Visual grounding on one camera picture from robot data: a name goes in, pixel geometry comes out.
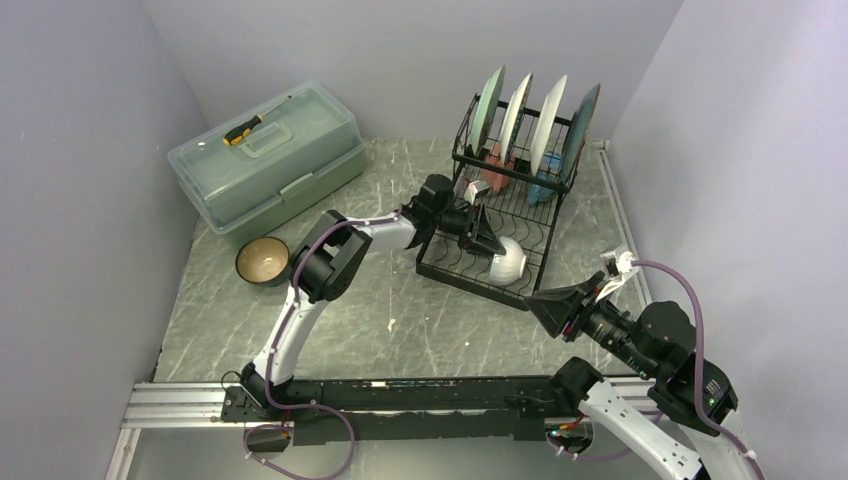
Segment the white ceramic bowl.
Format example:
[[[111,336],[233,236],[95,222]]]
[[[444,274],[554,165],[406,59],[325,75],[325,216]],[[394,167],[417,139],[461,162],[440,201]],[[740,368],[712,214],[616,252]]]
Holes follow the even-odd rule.
[[[513,284],[523,276],[527,256],[520,244],[513,238],[500,236],[499,242],[503,247],[503,253],[493,255],[488,283],[504,287]]]

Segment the pink ceramic mug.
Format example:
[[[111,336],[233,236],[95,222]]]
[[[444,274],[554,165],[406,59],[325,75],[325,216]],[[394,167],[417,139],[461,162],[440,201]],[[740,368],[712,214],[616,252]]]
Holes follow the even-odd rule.
[[[499,142],[496,142],[492,146],[489,153],[484,159],[484,163],[486,165],[501,167],[507,170],[514,170],[516,167],[516,160],[514,155],[511,155],[506,163],[502,162],[501,144]],[[512,178],[510,176],[486,168],[483,168],[481,170],[481,176],[483,180],[489,184],[489,186],[491,187],[491,192],[493,194],[499,194],[512,181]]]

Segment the black wire dish rack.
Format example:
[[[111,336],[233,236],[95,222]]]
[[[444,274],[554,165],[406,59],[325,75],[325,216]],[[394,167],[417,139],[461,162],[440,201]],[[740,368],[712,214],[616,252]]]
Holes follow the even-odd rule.
[[[514,155],[516,167],[507,170],[484,163],[492,146],[499,141],[499,128],[508,103],[498,101],[492,132],[478,157],[469,151],[471,122],[480,98],[476,94],[461,121],[451,150],[453,180],[481,180],[483,168],[512,178],[499,194],[482,199],[489,214],[492,229],[498,236],[516,240],[527,256],[523,276],[509,286],[488,283],[491,260],[461,249],[455,235],[437,230],[424,242],[416,257],[416,272],[426,278],[462,291],[523,310],[522,299],[540,288],[551,252],[553,232],[565,198],[572,190],[561,183],[560,173],[541,167],[536,176],[530,173],[530,147],[535,134],[538,110],[526,107],[519,115],[517,132],[513,135],[509,156]]]

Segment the red teal rimmed plate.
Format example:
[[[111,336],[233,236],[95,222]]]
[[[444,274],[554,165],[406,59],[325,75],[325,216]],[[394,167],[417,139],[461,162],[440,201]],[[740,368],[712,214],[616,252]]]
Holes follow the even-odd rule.
[[[508,163],[510,153],[510,145],[513,141],[513,135],[518,125],[519,115],[522,113],[529,91],[532,88],[534,74],[529,72],[518,84],[517,88],[511,95],[508,102],[506,112],[503,117],[503,122],[499,132],[499,165],[505,167]]]

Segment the light blue flower plate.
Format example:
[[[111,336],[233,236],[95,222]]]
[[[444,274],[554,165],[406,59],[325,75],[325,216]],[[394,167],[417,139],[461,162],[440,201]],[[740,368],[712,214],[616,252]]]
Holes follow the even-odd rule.
[[[506,66],[501,65],[486,81],[471,122],[469,151],[478,157],[488,138],[500,99]]]

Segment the red teal flower plate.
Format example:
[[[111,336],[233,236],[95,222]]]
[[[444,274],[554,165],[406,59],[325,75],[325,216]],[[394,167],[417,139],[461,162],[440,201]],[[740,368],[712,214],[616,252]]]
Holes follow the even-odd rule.
[[[563,75],[548,92],[544,99],[535,134],[530,148],[530,173],[536,176],[541,168],[542,158],[547,147],[557,111],[561,103],[568,76]]]

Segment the dark blue speckled plate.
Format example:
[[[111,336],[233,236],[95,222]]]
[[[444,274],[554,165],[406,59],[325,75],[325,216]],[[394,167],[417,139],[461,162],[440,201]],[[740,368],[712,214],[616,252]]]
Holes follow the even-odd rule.
[[[577,175],[582,149],[585,146],[600,91],[601,84],[596,84],[585,94],[570,122],[561,150],[562,169],[560,171],[561,183],[568,189],[572,187]]]

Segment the brown glazed bowl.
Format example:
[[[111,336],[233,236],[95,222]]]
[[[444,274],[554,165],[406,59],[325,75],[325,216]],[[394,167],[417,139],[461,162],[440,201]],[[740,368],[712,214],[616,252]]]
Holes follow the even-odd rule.
[[[244,244],[235,257],[235,270],[245,282],[275,286],[283,280],[290,262],[290,249],[276,237],[264,236]]]

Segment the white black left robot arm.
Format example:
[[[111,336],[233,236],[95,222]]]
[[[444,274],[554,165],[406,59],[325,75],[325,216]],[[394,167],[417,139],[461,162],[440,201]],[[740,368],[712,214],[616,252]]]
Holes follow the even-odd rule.
[[[471,253],[492,257],[506,249],[494,233],[482,199],[484,180],[454,183],[431,174],[406,204],[386,215],[355,218],[326,211],[289,255],[283,270],[286,301],[271,336],[240,374],[248,407],[264,420],[279,417],[298,357],[317,319],[350,287],[370,253],[410,250],[437,232],[457,237]]]

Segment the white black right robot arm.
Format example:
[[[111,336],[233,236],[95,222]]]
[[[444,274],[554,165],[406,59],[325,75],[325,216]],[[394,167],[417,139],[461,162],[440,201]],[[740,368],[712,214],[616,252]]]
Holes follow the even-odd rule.
[[[523,300],[545,331],[565,342],[585,335],[652,381],[647,396],[691,441],[685,448],[636,412],[587,361],[570,358],[550,379],[564,415],[600,423],[663,479],[761,479],[743,440],[738,397],[727,375],[704,359],[699,331],[673,301],[647,305],[637,319],[601,293],[602,273],[574,286],[539,290]]]

